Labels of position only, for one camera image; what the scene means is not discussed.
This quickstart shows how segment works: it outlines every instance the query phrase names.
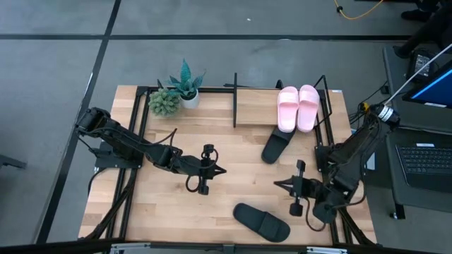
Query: potted plant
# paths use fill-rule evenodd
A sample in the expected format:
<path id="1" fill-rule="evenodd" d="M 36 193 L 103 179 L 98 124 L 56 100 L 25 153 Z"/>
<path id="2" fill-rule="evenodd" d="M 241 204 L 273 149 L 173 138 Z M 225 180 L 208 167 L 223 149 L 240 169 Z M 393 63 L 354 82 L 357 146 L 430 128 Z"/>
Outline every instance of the potted plant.
<path id="1" fill-rule="evenodd" d="M 198 88 L 203 83 L 203 75 L 199 75 L 196 78 L 191 77 L 191 71 L 188 63 L 185 59 L 182 61 L 181 67 L 181 80 L 177 80 L 175 77 L 170 76 L 168 83 L 174 86 L 173 90 L 170 90 L 171 94 L 180 95 L 181 104 L 186 109 L 195 109 L 199 104 L 199 92 Z"/>
<path id="2" fill-rule="evenodd" d="M 171 93 L 157 80 L 159 89 L 150 94 L 149 107 L 156 116 L 173 116 L 179 110 L 179 95 Z"/>

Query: blue screen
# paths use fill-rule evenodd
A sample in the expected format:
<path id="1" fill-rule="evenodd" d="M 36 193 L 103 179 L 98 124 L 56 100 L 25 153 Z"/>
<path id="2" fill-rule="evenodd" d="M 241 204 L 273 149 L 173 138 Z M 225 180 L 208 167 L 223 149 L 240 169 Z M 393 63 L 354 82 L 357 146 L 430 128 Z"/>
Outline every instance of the blue screen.
<path id="1" fill-rule="evenodd" d="M 452 106 L 452 70 L 437 78 L 411 98 Z"/>

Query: yellow cable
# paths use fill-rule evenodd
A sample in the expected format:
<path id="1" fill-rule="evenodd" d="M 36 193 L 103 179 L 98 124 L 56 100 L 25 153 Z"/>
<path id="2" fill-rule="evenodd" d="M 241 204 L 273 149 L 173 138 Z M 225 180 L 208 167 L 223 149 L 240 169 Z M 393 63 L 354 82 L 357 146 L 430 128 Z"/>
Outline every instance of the yellow cable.
<path id="1" fill-rule="evenodd" d="M 340 14 L 342 14 L 342 16 L 344 16 L 344 18 L 347 18 L 348 20 L 357 20 L 358 18 L 362 18 L 362 17 L 366 16 L 367 14 L 371 13 L 377 6 L 379 6 L 381 3 L 383 3 L 383 1 L 384 1 L 384 0 L 380 0 L 380 2 L 377 3 L 377 4 L 376 4 L 374 7 L 372 7 L 370 10 L 368 10 L 367 12 L 365 12 L 365 13 L 363 13 L 363 14 L 357 16 L 357 17 L 354 17 L 354 18 L 348 17 L 347 15 L 344 14 L 344 12 L 343 12 L 342 10 L 339 10 L 339 12 L 340 12 Z M 338 1 L 337 1 L 337 0 L 334 0 L 334 3 L 336 4 L 336 8 L 339 8 Z"/>

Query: white cable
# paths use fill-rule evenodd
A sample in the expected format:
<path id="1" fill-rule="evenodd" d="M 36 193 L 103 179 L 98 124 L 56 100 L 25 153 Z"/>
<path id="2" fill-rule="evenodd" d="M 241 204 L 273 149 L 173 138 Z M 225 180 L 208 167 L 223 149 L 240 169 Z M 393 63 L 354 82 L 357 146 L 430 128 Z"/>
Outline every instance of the white cable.
<path id="1" fill-rule="evenodd" d="M 432 58 L 432 60 L 430 60 L 428 63 L 426 63 L 425 65 L 423 65 L 423 67 L 421 69 L 419 69 L 414 75 L 411 76 L 411 78 L 408 78 L 407 82 L 405 82 L 405 84 L 403 84 L 398 90 L 397 92 L 394 92 L 394 94 L 389 97 L 389 99 L 384 103 L 384 105 L 387 105 L 392 99 L 394 99 L 394 97 L 417 75 L 419 74 L 425 67 L 427 67 L 428 65 L 430 65 L 433 61 L 435 61 L 438 56 L 441 56 L 444 52 L 446 52 L 448 49 L 450 49 L 452 47 L 452 44 L 448 45 L 447 48 L 443 49 L 443 51 L 439 52 L 434 58 Z"/>

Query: gray carpet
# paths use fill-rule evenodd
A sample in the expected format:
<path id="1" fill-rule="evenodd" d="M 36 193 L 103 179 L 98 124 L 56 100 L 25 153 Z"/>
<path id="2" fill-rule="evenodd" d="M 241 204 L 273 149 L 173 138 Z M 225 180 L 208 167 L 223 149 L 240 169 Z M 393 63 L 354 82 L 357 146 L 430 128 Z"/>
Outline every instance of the gray carpet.
<path id="1" fill-rule="evenodd" d="M 0 0 L 0 33 L 103 34 L 111 0 L 65 3 Z M 340 0 L 355 16 L 374 2 Z M 341 18 L 332 1 L 123 0 L 114 34 L 409 35 L 420 24 L 399 18 L 412 4 L 384 3 L 368 17 Z M 238 73 L 241 85 L 273 87 L 314 83 L 326 75 L 344 92 L 347 110 L 386 80 L 381 42 L 238 40 L 110 41 L 91 107 L 109 109 L 117 85 L 154 85 L 177 74 L 185 58 L 193 72 L 207 70 L 205 86 Z M 100 41 L 0 40 L 0 154 L 28 162 L 25 171 L 0 171 L 0 246 L 33 242 L 69 131 L 85 92 Z M 378 102 L 377 94 L 370 102 Z M 99 140 L 89 140 L 97 145 Z M 78 235 L 94 157 L 79 144 L 49 241 Z M 388 218 L 391 192 L 371 186 L 369 203 L 379 243 L 447 253 L 452 215 L 407 208 L 408 219 Z M 153 253 L 180 253 L 153 250 Z"/>

